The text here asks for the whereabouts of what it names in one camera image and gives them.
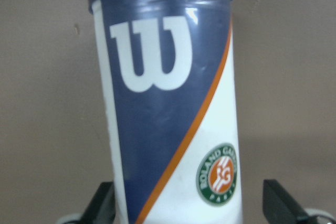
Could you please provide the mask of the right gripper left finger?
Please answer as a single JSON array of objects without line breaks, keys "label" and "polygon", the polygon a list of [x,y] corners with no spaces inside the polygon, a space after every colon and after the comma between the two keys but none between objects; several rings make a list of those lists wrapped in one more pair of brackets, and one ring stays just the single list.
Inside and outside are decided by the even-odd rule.
[{"label": "right gripper left finger", "polygon": [[113,223],[115,216],[114,183],[103,182],[82,214],[79,223]]}]

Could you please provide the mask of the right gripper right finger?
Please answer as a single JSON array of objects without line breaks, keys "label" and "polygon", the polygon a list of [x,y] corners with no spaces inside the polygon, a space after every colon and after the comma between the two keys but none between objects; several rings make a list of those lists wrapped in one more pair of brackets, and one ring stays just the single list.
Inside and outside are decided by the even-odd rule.
[{"label": "right gripper right finger", "polygon": [[335,223],[335,217],[320,209],[303,208],[275,179],[265,179],[263,214],[268,223]]}]

